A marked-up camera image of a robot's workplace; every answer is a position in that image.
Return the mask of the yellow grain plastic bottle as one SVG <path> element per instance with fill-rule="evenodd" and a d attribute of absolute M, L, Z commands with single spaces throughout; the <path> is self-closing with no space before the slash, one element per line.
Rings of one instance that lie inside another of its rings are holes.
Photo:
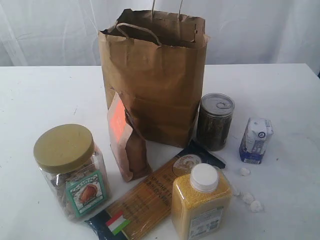
<path fill-rule="evenodd" d="M 177 177 L 172 187 L 171 220 L 181 240 L 197 240 L 216 232 L 232 198 L 223 172 L 199 163 Z"/>

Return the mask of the spaghetti package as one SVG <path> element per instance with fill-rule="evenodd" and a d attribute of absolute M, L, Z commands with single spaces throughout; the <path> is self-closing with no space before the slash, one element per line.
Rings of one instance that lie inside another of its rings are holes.
<path fill-rule="evenodd" d="M 95 216 L 85 220 L 100 240 L 140 240 L 171 213 L 173 182 L 197 164 L 224 161 L 194 140 L 171 160 Z"/>

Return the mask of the clear jar gold lid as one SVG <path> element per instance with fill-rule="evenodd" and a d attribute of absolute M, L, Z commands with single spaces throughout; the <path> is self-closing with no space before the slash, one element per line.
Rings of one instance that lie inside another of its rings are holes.
<path fill-rule="evenodd" d="M 103 154 L 85 126 L 47 130 L 35 142 L 33 156 L 69 220 L 84 218 L 111 198 Z"/>

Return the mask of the large brown paper bag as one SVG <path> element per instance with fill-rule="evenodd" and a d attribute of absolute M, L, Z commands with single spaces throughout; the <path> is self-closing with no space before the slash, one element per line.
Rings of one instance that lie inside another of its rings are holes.
<path fill-rule="evenodd" d="M 127 8 L 98 33 L 106 101 L 118 94 L 146 140 L 189 144 L 203 90 L 205 25 L 197 16 Z"/>

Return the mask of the small brown coffee pouch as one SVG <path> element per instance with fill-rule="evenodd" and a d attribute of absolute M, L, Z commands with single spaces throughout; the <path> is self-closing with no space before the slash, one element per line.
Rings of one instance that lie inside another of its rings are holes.
<path fill-rule="evenodd" d="M 107 112 L 110 147 L 125 182 L 149 175 L 146 141 L 136 129 L 118 93 Z"/>

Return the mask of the white crumpled pellet far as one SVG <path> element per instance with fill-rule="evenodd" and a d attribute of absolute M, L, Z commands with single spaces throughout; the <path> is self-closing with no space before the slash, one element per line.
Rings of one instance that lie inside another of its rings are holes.
<path fill-rule="evenodd" d="M 251 171 L 248 168 L 242 167 L 239 170 L 239 173 L 241 176 L 248 176 L 251 173 Z"/>

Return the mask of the white crumpled pellet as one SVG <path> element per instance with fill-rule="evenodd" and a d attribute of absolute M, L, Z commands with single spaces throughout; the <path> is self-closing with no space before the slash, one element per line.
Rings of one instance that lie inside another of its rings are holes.
<path fill-rule="evenodd" d="M 248 176 L 251 173 L 251 171 L 248 168 L 242 167 L 239 170 L 239 173 L 241 176 Z"/>
<path fill-rule="evenodd" d="M 255 200 L 254 196 L 249 192 L 243 193 L 241 196 L 241 199 L 243 202 L 245 202 L 248 205 L 250 205 Z"/>
<path fill-rule="evenodd" d="M 235 197 L 239 197 L 241 195 L 241 192 L 237 188 L 234 188 L 232 190 L 232 195 Z"/>
<path fill-rule="evenodd" d="M 250 204 L 250 211 L 253 213 L 259 213 L 263 210 L 263 206 L 261 204 L 260 201 L 258 200 L 254 200 L 251 204 Z"/>

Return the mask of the small white blue carton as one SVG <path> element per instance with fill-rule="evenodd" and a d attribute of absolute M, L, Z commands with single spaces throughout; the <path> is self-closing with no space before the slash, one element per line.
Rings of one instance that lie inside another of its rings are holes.
<path fill-rule="evenodd" d="M 239 146 L 241 161 L 248 164 L 261 164 L 273 134 L 270 119 L 250 117 Z"/>

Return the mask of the white crumpled pellet left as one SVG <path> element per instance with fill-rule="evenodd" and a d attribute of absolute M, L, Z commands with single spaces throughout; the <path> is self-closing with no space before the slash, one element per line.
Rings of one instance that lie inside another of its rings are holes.
<path fill-rule="evenodd" d="M 239 197 L 241 195 L 241 192 L 237 188 L 234 188 L 232 190 L 232 195 L 235 197 Z"/>

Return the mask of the white crumpled pellet middle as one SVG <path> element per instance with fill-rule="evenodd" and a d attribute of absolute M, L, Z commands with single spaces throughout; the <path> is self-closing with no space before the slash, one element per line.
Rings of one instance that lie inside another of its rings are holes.
<path fill-rule="evenodd" d="M 254 196 L 249 192 L 243 193 L 241 196 L 241 199 L 243 202 L 245 202 L 248 205 L 250 205 L 255 200 Z"/>

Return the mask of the white crumpled pellet near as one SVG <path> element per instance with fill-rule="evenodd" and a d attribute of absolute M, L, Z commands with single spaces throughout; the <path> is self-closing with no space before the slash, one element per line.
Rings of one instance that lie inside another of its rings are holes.
<path fill-rule="evenodd" d="M 263 206 L 261 204 L 260 201 L 258 200 L 254 200 L 251 204 L 250 204 L 250 211 L 253 213 L 259 213 L 263 210 Z"/>

